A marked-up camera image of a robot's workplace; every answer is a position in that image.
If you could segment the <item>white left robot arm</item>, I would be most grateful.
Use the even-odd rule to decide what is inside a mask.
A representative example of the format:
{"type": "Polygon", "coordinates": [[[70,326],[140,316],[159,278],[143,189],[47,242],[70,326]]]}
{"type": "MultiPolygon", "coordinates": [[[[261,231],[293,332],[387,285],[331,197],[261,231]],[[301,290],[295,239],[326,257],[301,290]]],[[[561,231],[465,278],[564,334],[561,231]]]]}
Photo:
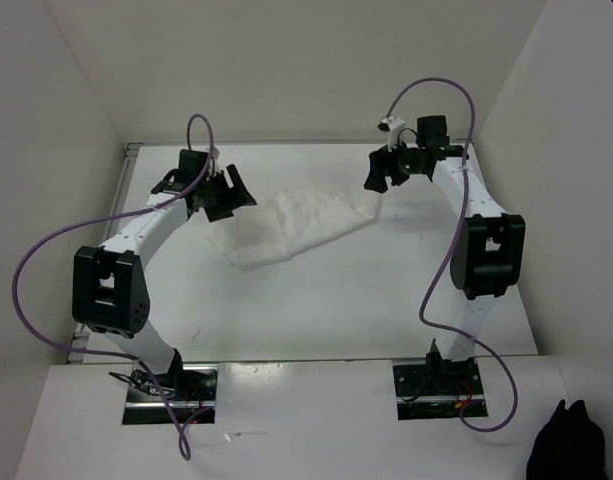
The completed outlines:
{"type": "Polygon", "coordinates": [[[128,383],[170,400],[199,382],[185,370],[179,351],[150,320],[145,269],[155,253],[199,211],[210,222],[255,205],[234,165],[220,168],[217,148],[183,149],[177,167],[151,189],[142,214],[97,247],[74,256],[72,315],[111,339],[136,362],[128,383]]]}

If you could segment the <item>white pleated skirt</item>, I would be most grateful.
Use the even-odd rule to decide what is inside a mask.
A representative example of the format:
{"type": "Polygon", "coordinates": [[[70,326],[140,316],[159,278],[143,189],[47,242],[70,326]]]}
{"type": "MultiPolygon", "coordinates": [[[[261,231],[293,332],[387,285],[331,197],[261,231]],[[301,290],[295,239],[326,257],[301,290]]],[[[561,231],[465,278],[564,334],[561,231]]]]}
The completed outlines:
{"type": "Polygon", "coordinates": [[[371,225],[381,196],[347,183],[304,179],[209,227],[206,237],[235,268],[289,261],[371,225]]]}

